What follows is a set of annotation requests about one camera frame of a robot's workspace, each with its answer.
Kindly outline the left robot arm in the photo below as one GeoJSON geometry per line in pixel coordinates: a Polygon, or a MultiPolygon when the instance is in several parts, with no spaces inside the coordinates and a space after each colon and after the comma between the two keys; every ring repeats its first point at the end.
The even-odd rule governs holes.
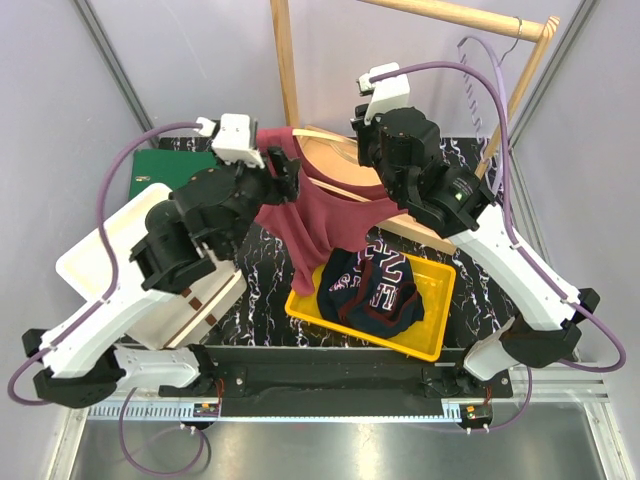
{"type": "Polygon", "coordinates": [[[217,262],[234,259],[262,206],[298,198],[300,161],[280,147],[260,158],[262,167],[237,161],[197,171],[169,192],[147,213],[146,233],[123,266],[105,226],[98,226],[112,272],[106,291],[58,327],[22,336],[26,363],[43,366],[33,377],[34,405],[85,408],[119,389],[155,389],[167,397],[215,393],[218,368],[204,346],[137,350],[116,342],[214,273],[217,262]]]}

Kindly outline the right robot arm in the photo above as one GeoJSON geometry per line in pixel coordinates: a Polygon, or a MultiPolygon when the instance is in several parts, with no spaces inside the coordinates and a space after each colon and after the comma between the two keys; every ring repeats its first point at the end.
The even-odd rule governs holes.
{"type": "Polygon", "coordinates": [[[470,347],[453,374],[457,390],[476,396],[517,364],[543,368],[567,358],[581,337],[579,323],[600,302],[597,292],[572,286],[507,232],[487,182],[445,162],[439,127],[422,112],[402,107],[368,118],[367,109],[356,106],[351,121],[359,164],[376,171],[400,209],[479,263],[518,310],[470,347]]]}

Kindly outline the navy tank top maroon trim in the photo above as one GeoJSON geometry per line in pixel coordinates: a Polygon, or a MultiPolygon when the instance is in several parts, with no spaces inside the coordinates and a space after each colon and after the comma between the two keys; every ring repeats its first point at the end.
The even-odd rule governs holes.
{"type": "Polygon", "coordinates": [[[334,249],[321,275],[317,305],[323,319],[382,339],[425,315],[408,258],[381,241],[356,253],[334,249]]]}

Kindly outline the wooden clothes hanger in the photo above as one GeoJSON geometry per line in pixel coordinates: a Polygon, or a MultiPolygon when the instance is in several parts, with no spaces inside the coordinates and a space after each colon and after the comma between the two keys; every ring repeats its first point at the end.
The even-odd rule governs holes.
{"type": "Polygon", "coordinates": [[[293,128],[292,136],[320,175],[311,182],[327,193],[356,202],[386,198],[376,172],[360,166],[355,140],[316,127],[293,128]]]}

